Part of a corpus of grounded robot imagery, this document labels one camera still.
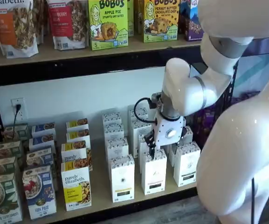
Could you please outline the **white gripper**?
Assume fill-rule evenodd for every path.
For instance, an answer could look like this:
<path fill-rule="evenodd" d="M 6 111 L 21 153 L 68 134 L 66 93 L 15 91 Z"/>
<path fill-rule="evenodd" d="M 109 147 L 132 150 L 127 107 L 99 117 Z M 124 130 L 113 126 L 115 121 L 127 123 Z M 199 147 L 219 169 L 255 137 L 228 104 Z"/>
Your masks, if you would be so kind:
<path fill-rule="evenodd" d="M 153 130 L 144 136 L 152 160 L 156 146 L 161 147 L 175 143 L 176 152 L 179 146 L 184 145 L 187 133 L 183 116 L 180 116 L 176 121 L 169 121 L 159 112 L 156 112 L 155 120 L 157 123 L 153 124 Z"/>

